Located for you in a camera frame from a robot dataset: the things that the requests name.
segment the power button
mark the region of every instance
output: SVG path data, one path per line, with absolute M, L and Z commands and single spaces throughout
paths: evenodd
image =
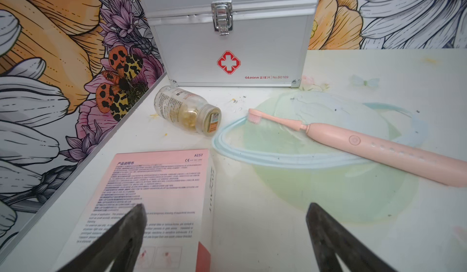
M 349 142 L 351 145 L 357 146 L 360 144 L 360 138 L 358 136 L 352 135 L 349 137 Z

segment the floral wallpaper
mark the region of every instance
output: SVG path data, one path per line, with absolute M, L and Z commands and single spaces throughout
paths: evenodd
M 467 0 L 319 0 L 308 49 L 466 48 Z
M 0 0 L 0 250 L 163 71 L 139 0 Z

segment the pill bottle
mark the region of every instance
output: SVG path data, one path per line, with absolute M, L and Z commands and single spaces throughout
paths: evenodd
M 155 95 L 154 108 L 159 116 L 182 129 L 212 136 L 221 119 L 220 109 L 196 94 L 165 86 Z

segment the bottle cap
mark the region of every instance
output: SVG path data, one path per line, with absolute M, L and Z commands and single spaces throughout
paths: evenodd
M 204 105 L 196 116 L 196 131 L 206 136 L 212 136 L 220 124 L 222 114 L 220 109 L 211 104 Z

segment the light blue plastic rim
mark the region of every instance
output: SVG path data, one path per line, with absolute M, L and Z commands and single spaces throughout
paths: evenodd
M 373 110 L 388 110 L 396 111 L 412 118 L 412 125 L 409 131 L 394 139 L 394 142 L 404 144 L 410 147 L 420 146 L 428 136 L 428 127 L 426 123 L 419 120 L 416 115 L 411 112 L 389 104 L 383 103 L 364 103 L 365 106 Z M 280 167 L 291 169 L 322 169 L 329 167 L 340 167 L 348 165 L 356 165 L 371 162 L 366 158 L 350 153 L 314 153 L 314 154 L 286 154 L 275 152 L 259 152 L 250 151 L 243 148 L 232 147 L 225 142 L 225 136 L 234 128 L 243 125 L 247 118 L 243 117 L 226 127 L 220 129 L 213 137 L 212 143 L 214 149 L 220 154 L 242 161 L 260 166 Z

